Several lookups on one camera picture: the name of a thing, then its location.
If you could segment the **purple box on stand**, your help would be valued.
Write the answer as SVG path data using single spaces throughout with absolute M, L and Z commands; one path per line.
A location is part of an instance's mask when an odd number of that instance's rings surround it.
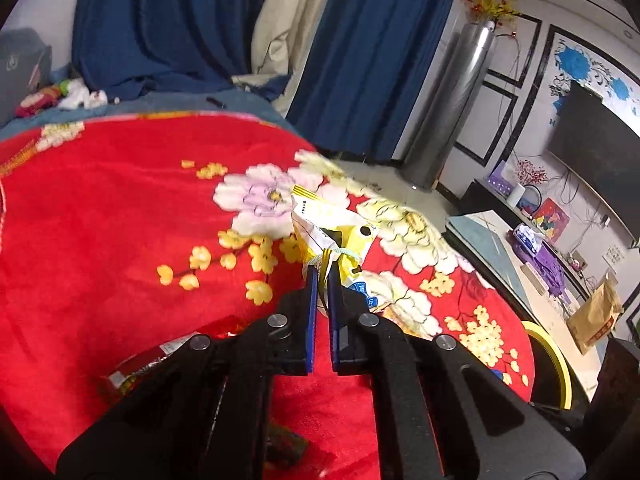
M 487 183 L 503 197 L 508 197 L 515 185 L 518 183 L 518 176 L 510 162 L 502 160 L 495 166 L 492 173 L 486 178 Z

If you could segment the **colourful picture frame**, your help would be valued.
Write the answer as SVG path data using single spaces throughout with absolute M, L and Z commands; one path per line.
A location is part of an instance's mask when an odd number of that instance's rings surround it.
M 555 243 L 570 223 L 570 216 L 552 198 L 546 198 L 533 215 L 533 224 Z

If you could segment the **blue curtain right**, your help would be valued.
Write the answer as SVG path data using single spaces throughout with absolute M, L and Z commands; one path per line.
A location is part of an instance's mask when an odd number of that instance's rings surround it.
M 454 0 L 328 0 L 286 118 L 317 148 L 389 160 Z

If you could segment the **brown paper bag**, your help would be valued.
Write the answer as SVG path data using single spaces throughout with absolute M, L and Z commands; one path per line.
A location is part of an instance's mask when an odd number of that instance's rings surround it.
M 591 297 L 566 321 L 579 352 L 585 356 L 600 339 L 608 336 L 622 313 L 615 283 L 607 275 Z

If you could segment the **white vase with red flowers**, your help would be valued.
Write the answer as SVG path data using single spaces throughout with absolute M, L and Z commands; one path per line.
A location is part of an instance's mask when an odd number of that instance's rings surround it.
M 510 167 L 509 176 L 513 180 L 508 203 L 513 207 L 525 208 L 529 212 L 537 210 L 542 203 L 540 186 L 548 181 L 543 166 L 536 166 L 530 159 L 518 159 Z

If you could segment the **yellow rimmed trash bin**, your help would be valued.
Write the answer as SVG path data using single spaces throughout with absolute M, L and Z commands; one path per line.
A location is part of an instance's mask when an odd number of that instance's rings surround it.
M 572 378 L 559 347 L 540 325 L 529 321 L 522 324 L 534 355 L 532 401 L 550 408 L 570 410 L 573 407 Z

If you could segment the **blue curtain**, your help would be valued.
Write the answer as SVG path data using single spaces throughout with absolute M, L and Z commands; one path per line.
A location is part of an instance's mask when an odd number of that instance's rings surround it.
M 215 93 L 252 71 L 265 0 L 77 0 L 72 65 L 92 90 Z
M 286 118 L 317 148 L 389 160 L 454 0 L 328 0 Z

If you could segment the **white plush toy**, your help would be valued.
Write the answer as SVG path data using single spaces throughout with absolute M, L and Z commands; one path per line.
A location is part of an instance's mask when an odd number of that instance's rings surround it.
M 108 104 L 106 93 L 103 90 L 91 91 L 82 78 L 62 81 L 60 90 L 62 99 L 56 107 L 61 110 L 93 110 Z

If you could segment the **purple bag on table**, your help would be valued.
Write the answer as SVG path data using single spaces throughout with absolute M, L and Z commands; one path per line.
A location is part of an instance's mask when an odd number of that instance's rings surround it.
M 562 266 L 555 256 L 542 244 L 540 238 L 531 235 L 530 240 L 536 240 L 535 247 L 538 247 L 536 254 L 529 250 L 529 242 L 523 242 L 518 230 L 512 230 L 508 234 L 508 240 L 514 254 L 521 260 L 523 266 L 530 266 L 540 276 L 546 284 L 549 295 L 553 297 L 562 296 L 565 292 L 565 280 Z

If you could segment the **yellow white snack bag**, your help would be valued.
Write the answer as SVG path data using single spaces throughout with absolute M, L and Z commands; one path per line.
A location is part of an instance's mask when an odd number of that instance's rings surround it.
M 329 311 L 329 273 L 337 265 L 345 287 L 361 281 L 363 263 L 378 230 L 360 214 L 337 207 L 317 194 L 295 185 L 292 191 L 292 225 L 303 276 L 317 271 L 321 309 Z

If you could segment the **red snack wrapper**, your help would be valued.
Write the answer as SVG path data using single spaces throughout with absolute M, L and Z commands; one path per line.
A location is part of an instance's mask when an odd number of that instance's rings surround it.
M 247 324 L 235 315 L 225 316 L 220 320 L 203 325 L 194 332 L 165 341 L 162 344 L 156 344 L 124 359 L 116 365 L 111 374 L 107 376 L 106 381 L 115 391 L 124 396 L 137 385 L 137 382 L 140 382 L 141 377 L 152 367 L 168 359 L 191 338 L 204 335 L 213 341 L 224 340 L 238 336 L 246 329 L 246 326 Z

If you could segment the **red floral blanket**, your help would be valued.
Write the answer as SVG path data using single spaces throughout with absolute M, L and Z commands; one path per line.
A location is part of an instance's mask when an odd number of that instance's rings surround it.
M 1 405 L 47 469 L 179 338 L 231 336 L 302 284 L 296 186 L 374 226 L 375 312 L 457 337 L 530 398 L 532 349 L 491 284 L 295 134 L 230 113 L 35 127 L 1 144 Z

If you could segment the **dark red energy bar wrapper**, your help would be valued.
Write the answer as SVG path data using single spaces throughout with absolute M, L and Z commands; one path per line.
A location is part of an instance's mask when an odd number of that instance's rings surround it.
M 270 425 L 266 434 L 265 460 L 278 468 L 290 468 L 304 456 L 309 440 L 288 428 Z

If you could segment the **silver tower air conditioner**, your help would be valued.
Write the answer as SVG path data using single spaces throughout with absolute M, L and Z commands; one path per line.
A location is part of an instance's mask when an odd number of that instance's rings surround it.
M 439 77 L 401 177 L 422 190 L 434 188 L 472 107 L 490 63 L 497 22 L 468 23 L 458 33 L 448 64 Z

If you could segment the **wooden box on table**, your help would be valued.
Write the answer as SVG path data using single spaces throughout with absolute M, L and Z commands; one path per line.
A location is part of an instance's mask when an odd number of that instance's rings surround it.
M 547 296 L 549 293 L 548 284 L 544 281 L 542 276 L 537 272 L 537 270 L 529 263 L 523 263 L 521 265 L 521 270 L 526 278 L 530 281 L 533 288 L 536 289 L 540 296 Z

